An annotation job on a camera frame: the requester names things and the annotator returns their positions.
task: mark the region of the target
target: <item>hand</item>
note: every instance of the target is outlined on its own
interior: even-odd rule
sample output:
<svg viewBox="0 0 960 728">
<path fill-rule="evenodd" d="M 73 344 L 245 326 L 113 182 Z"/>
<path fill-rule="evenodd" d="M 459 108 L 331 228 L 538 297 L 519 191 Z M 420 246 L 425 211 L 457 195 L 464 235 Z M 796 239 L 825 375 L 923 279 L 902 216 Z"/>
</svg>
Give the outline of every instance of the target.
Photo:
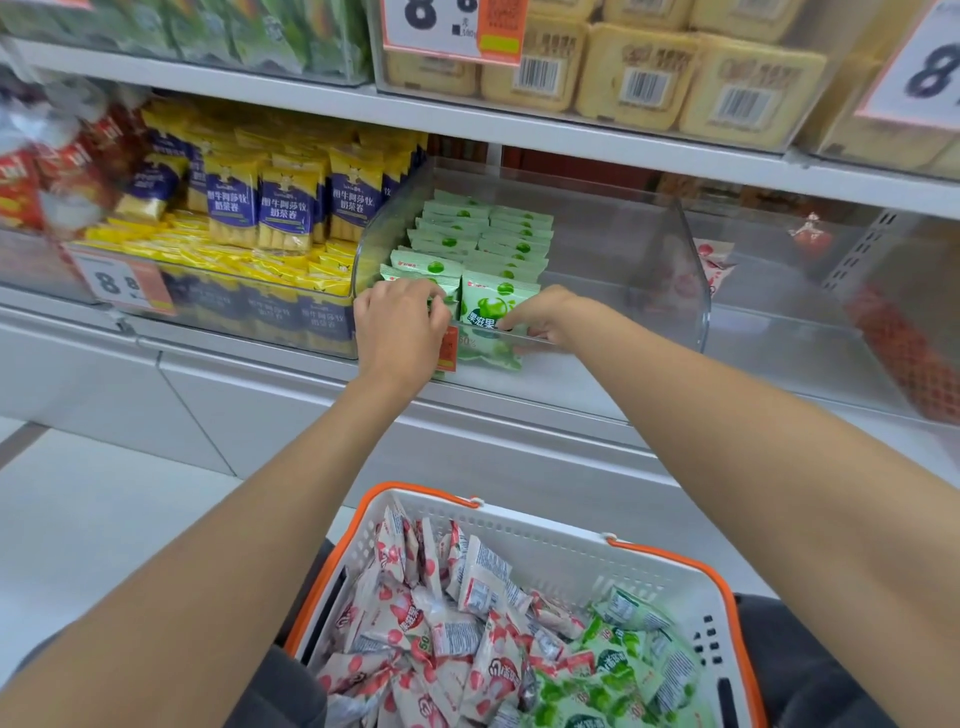
<svg viewBox="0 0 960 728">
<path fill-rule="evenodd" d="M 428 279 L 382 280 L 353 302 L 353 317 L 360 376 L 394 383 L 412 400 L 437 369 L 450 323 L 443 289 Z"/>
<path fill-rule="evenodd" d="M 551 344 L 566 348 L 564 340 L 563 311 L 580 300 L 580 297 L 561 285 L 544 288 L 533 298 L 527 299 L 496 323 L 502 330 L 527 325 L 527 334 L 538 336 Z"/>
</svg>

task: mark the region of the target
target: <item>price tag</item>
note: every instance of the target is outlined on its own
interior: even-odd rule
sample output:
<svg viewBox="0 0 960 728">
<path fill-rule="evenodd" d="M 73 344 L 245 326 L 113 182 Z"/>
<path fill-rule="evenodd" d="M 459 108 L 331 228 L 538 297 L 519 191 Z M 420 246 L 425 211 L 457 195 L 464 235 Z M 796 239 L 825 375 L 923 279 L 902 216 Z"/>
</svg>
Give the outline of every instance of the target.
<svg viewBox="0 0 960 728">
<path fill-rule="evenodd" d="M 855 115 L 960 132 L 960 0 L 930 6 Z"/>
<path fill-rule="evenodd" d="M 100 301 L 177 313 L 155 263 L 77 250 L 70 257 Z"/>
<path fill-rule="evenodd" d="M 460 330 L 447 327 L 444 340 L 440 343 L 440 358 L 437 360 L 438 372 L 457 371 L 457 347 L 460 344 Z"/>
<path fill-rule="evenodd" d="M 380 0 L 380 8 L 388 50 L 520 65 L 527 0 Z"/>
</svg>

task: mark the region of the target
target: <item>white shelf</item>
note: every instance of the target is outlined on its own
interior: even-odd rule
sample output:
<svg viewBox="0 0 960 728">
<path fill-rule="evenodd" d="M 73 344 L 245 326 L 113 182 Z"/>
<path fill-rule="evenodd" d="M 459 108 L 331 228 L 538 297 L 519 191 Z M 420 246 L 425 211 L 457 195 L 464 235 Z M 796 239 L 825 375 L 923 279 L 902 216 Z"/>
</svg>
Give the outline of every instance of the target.
<svg viewBox="0 0 960 728">
<path fill-rule="evenodd" d="M 666 172 L 960 219 L 960 184 L 826 162 L 791 150 L 746 152 L 586 124 L 8 38 L 34 71 L 60 71 L 268 107 L 462 136 Z"/>
</svg>

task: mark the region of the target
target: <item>white floor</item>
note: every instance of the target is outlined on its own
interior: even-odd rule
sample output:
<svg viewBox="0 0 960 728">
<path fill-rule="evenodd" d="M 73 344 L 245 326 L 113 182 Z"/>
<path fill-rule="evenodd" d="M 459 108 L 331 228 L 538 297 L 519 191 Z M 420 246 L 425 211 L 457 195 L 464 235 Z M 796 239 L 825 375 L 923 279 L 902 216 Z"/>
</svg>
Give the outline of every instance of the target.
<svg viewBox="0 0 960 728">
<path fill-rule="evenodd" d="M 21 425 L 0 418 L 0 441 Z M 0 686 L 239 480 L 50 430 L 0 470 Z M 329 536 L 347 530 L 341 508 Z"/>
</svg>

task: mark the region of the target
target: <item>forearm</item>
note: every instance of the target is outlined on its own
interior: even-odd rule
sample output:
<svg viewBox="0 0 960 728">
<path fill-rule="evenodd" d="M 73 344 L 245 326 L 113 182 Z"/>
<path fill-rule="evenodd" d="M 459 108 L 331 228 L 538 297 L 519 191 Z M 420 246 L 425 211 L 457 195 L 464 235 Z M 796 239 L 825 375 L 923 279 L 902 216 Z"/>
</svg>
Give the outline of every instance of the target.
<svg viewBox="0 0 960 728">
<path fill-rule="evenodd" d="M 565 314 L 568 346 L 834 655 L 900 718 L 903 703 L 884 702 L 897 692 L 890 675 L 936 670 L 939 681 L 916 688 L 935 705 L 948 666 L 960 667 L 948 641 L 922 637 L 955 629 L 958 494 L 826 410 L 599 303 L 577 300 Z M 900 670 L 875 670 L 897 660 Z"/>
<path fill-rule="evenodd" d="M 354 380 L 18 675 L 0 693 L 0 724 L 222 725 L 354 478 L 408 400 L 389 384 Z"/>
</svg>

